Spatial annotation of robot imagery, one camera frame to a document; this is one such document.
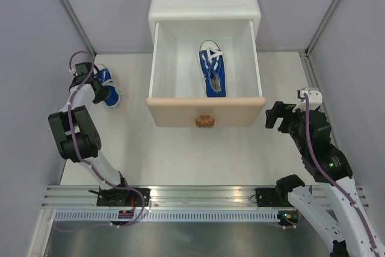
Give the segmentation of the blue sneaker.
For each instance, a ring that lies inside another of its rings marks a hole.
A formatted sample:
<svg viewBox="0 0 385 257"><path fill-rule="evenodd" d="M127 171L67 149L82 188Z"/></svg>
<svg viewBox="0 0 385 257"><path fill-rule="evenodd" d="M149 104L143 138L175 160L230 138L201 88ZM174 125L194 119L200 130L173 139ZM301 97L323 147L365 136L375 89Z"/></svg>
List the blue sneaker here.
<svg viewBox="0 0 385 257"><path fill-rule="evenodd" d="M212 40L205 40L199 47L199 64L205 80L208 98L225 98L226 71L223 52Z"/></svg>
<svg viewBox="0 0 385 257"><path fill-rule="evenodd" d="M96 66L95 70L95 78L103 87L108 89L108 95L103 100L104 103L110 108L117 107L121 100L120 90L114 83L111 72L103 64Z"/></svg>

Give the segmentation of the bear knob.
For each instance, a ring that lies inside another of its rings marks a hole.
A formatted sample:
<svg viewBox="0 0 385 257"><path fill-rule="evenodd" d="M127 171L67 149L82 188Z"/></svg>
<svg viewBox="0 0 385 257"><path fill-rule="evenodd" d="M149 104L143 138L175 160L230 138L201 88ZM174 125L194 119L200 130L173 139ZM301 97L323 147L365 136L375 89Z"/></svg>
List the bear knob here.
<svg viewBox="0 0 385 257"><path fill-rule="evenodd" d="M204 115L196 118L195 124L198 128L212 128L215 125L215 119L209 115Z"/></svg>

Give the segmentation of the beige drawer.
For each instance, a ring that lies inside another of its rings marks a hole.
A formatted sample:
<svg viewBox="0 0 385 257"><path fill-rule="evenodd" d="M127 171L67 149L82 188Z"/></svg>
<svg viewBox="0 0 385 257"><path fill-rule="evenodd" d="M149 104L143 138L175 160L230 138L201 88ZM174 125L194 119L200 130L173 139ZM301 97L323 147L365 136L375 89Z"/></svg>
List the beige drawer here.
<svg viewBox="0 0 385 257"><path fill-rule="evenodd" d="M225 98L208 98L199 64L199 47L214 41L222 50ZM262 111L259 64L251 20L159 21L146 104L158 127L195 127L209 115L214 128L250 127Z"/></svg>

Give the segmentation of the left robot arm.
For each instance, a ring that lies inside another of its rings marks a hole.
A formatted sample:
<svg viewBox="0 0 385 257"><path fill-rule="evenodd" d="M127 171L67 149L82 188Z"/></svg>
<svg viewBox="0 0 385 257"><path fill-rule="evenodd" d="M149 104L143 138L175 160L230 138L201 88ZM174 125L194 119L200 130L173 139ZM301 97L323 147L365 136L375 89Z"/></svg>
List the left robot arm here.
<svg viewBox="0 0 385 257"><path fill-rule="evenodd" d="M131 201L131 191L126 188L126 179L103 154L100 134L88 111L99 103L114 108L120 99L105 66L99 69L91 62L78 63L66 104L61 111L50 114L48 122L60 156L90 172L99 183L100 198L126 206Z"/></svg>

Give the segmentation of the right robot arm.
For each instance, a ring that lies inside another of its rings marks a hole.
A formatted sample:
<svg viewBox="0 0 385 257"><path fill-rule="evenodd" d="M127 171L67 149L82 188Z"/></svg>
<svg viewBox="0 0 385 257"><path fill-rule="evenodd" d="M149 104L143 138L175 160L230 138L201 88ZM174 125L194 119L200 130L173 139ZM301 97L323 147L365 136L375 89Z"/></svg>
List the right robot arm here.
<svg viewBox="0 0 385 257"><path fill-rule="evenodd" d="M282 101L265 114L268 129L282 119L279 132L293 139L305 169L326 195L334 216L313 198L297 175L277 180L276 202L299 210L325 242L330 256L384 256L384 244L360 201L348 160L331 142L331 125L325 114Z"/></svg>

